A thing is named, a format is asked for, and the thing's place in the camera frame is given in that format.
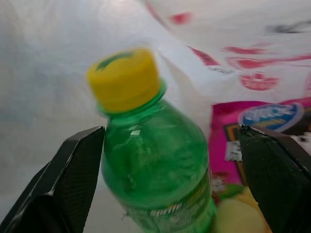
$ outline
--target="pink snack package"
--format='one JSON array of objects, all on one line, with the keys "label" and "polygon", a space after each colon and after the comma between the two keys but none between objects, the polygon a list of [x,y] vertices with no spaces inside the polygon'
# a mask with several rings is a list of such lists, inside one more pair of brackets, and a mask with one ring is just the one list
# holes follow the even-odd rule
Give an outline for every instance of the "pink snack package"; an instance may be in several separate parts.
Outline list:
[{"label": "pink snack package", "polygon": [[227,192],[232,184],[247,185],[238,141],[239,124],[290,135],[311,153],[311,98],[279,104],[259,101],[216,104],[213,106],[209,139],[214,194]]}]

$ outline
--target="bottle label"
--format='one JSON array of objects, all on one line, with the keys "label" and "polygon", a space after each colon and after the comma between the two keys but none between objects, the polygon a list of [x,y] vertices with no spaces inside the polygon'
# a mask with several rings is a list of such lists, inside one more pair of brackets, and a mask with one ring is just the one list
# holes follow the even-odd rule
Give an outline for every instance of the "bottle label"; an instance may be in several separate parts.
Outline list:
[{"label": "bottle label", "polygon": [[155,233],[185,230],[196,222],[203,228],[210,222],[208,209],[211,199],[208,171],[199,184],[181,200],[156,209],[140,209],[123,205],[127,214],[143,229]]}]

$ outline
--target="sprite bottle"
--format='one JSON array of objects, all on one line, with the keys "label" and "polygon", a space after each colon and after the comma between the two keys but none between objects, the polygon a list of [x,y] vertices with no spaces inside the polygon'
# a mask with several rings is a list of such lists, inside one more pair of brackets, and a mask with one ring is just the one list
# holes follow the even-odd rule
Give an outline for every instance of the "sprite bottle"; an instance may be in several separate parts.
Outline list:
[{"label": "sprite bottle", "polygon": [[200,129],[162,99],[165,85],[146,49],[101,60],[87,73],[108,118],[102,173],[145,233],[206,233],[215,215]]}]

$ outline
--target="blue logo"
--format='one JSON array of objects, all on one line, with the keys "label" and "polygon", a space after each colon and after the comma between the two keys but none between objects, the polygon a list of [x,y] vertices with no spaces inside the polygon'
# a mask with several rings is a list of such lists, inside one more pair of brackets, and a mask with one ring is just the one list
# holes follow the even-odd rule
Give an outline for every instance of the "blue logo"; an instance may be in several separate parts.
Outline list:
[{"label": "blue logo", "polygon": [[239,123],[282,132],[296,124],[303,113],[304,109],[299,103],[266,104],[242,112]]}]

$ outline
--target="yellow bottle cap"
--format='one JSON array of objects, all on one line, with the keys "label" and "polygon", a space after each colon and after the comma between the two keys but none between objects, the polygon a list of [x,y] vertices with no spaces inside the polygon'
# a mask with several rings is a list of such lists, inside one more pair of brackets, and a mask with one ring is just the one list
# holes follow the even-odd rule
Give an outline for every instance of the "yellow bottle cap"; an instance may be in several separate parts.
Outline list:
[{"label": "yellow bottle cap", "polygon": [[108,113],[141,107],[161,89],[156,64],[147,49],[123,51],[104,58],[86,76],[99,105]]}]

